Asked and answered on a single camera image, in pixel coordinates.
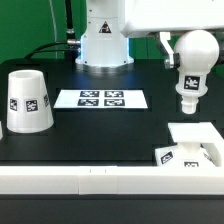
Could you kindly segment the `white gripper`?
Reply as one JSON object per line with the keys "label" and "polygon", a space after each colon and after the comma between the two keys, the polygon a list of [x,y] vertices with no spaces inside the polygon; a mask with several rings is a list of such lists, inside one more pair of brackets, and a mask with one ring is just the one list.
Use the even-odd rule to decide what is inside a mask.
{"label": "white gripper", "polygon": [[119,0],[120,32],[129,38],[158,33],[156,43],[166,69],[180,66],[169,32],[223,30],[224,0]]}

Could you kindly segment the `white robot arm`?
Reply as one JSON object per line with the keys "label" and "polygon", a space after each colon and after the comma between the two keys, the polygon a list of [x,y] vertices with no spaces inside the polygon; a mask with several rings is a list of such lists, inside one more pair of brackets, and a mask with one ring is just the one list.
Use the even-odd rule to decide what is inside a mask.
{"label": "white robot arm", "polygon": [[87,28],[77,65],[113,71],[129,67],[129,40],[154,36],[174,67],[173,34],[192,30],[223,31],[224,0],[86,0]]}

